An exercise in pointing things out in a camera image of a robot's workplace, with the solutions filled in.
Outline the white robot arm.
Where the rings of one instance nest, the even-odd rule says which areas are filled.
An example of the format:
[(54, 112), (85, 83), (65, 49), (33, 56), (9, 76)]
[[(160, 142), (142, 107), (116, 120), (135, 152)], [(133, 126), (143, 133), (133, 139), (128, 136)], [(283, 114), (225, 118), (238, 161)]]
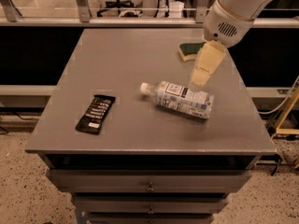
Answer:
[(262, 10), (273, 0), (215, 0), (203, 24), (206, 43), (197, 52), (190, 83), (204, 87), (226, 56), (239, 43)]

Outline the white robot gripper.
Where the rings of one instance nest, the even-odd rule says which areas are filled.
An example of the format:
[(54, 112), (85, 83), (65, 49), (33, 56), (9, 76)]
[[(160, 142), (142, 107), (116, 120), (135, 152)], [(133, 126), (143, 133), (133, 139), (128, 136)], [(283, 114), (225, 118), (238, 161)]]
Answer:
[(253, 20), (235, 15), (216, 0), (204, 21), (204, 39), (208, 42), (197, 53), (190, 84), (204, 87), (225, 58), (226, 48), (239, 43), (252, 24)]

